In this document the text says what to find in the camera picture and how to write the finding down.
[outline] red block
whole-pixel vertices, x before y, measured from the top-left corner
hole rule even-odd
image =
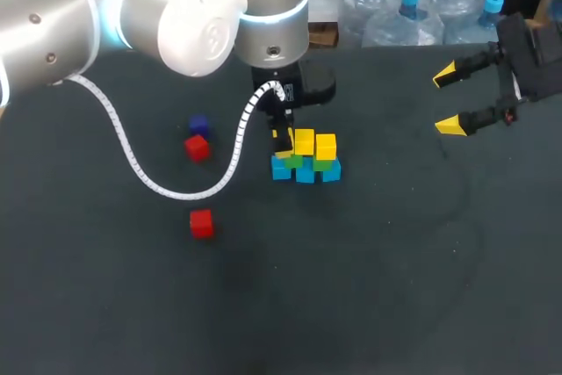
[[[195,239],[212,239],[214,237],[213,216],[211,210],[192,211],[190,214],[191,234]]]
[[[184,142],[185,152],[194,162],[202,162],[211,154],[209,143],[201,135],[192,136]]]

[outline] yellow block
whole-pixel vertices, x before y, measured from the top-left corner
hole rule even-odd
[[[457,69],[455,68],[455,61],[453,61],[447,68],[443,69],[441,72],[439,72],[434,78],[433,78],[433,83],[437,86],[437,88],[441,88],[439,86],[439,84],[437,83],[437,78],[440,78],[441,76],[445,76],[448,75],[452,72],[455,72]]]
[[[314,155],[313,129],[295,129],[295,155]]]
[[[461,135],[467,136],[466,132],[460,126],[460,122],[458,121],[458,115],[453,116],[452,118],[448,118],[436,123],[436,128],[440,133],[445,135]]]
[[[337,142],[334,133],[316,135],[316,160],[333,161],[337,157]]]
[[[279,153],[275,153],[275,157],[279,159],[291,158],[291,155],[293,155],[295,151],[295,139],[292,136],[292,127],[287,128],[287,130],[289,131],[289,138],[291,138],[292,148],[289,151],[281,151]],[[273,129],[273,138],[277,138],[277,131],[275,129]]]

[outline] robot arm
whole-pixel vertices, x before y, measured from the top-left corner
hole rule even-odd
[[[255,69],[281,69],[308,47],[308,0],[0,0],[0,106],[132,48],[206,76],[233,46]]]

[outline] stacked blocks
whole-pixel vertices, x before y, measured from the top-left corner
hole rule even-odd
[[[314,130],[295,130],[295,155],[314,155]]]
[[[294,139],[292,137],[291,139],[294,146],[291,154],[286,152],[279,156],[279,153],[276,153],[271,157],[273,180],[291,179],[293,169],[295,169],[296,180],[300,184],[313,184],[316,173],[321,173],[321,180],[324,183],[336,182],[342,178],[342,165],[337,159],[335,134],[314,135],[313,129],[296,129]]]
[[[194,162],[202,162],[211,154],[209,143],[201,135],[192,136],[184,142],[185,152]]]
[[[295,151],[295,140],[292,134],[292,127],[288,128],[289,131],[289,139],[291,140],[291,147],[290,149],[286,150],[286,151],[278,151],[275,153],[275,156],[277,158],[280,159],[284,159],[284,158],[291,158],[291,156],[294,154]],[[273,139],[277,138],[277,131],[275,129],[273,129]]]
[[[203,115],[192,116],[190,119],[191,136],[201,135],[209,141],[209,121]]]
[[[332,162],[332,169],[322,172],[322,182],[325,184],[328,182],[337,182],[342,178],[342,165],[340,161],[336,158]]]
[[[285,158],[285,167],[287,169],[300,169],[303,164],[305,157],[302,155],[291,155],[289,158]]]
[[[190,228],[195,239],[212,239],[214,227],[211,210],[192,211],[190,213]]]
[[[313,169],[313,159],[305,157],[303,166],[297,169],[297,182],[300,184],[313,184],[316,173]]]
[[[290,180],[292,176],[291,169],[285,167],[285,163],[276,156],[271,157],[271,175],[273,180]]]

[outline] cube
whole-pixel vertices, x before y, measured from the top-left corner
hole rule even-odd
[[[314,155],[314,130],[295,130],[295,155]]]
[[[337,143],[334,133],[319,133],[316,135],[316,159],[333,161],[337,157]]]
[[[285,158],[285,167],[287,169],[300,169],[304,162],[303,159],[302,155],[291,155],[291,157]]]
[[[212,239],[214,228],[211,210],[192,211],[190,213],[190,229],[191,235],[195,239]]]
[[[317,160],[316,157],[313,159],[313,169],[314,171],[328,171],[332,169],[332,163],[334,160]]]
[[[327,171],[322,171],[322,182],[337,182],[342,178],[342,164],[339,159],[335,159],[332,162],[332,169]]]
[[[184,142],[185,152],[194,162],[202,162],[211,154],[209,143],[201,135],[192,136]]]
[[[292,171],[285,167],[285,162],[280,158],[271,157],[271,176],[273,180],[291,180]]]
[[[207,117],[202,114],[192,116],[190,119],[190,134],[191,136],[201,135],[206,140],[209,140],[209,121]]]
[[[292,134],[292,127],[287,128],[288,132],[289,132],[289,138],[291,139],[291,149],[288,149],[286,151],[278,151],[275,153],[275,156],[277,158],[290,158],[295,150],[295,140]],[[273,129],[273,139],[277,138],[277,131],[275,129]]]
[[[313,169],[313,159],[310,157],[304,157],[302,167],[297,169],[297,182],[300,184],[313,184],[315,175],[316,174]]]

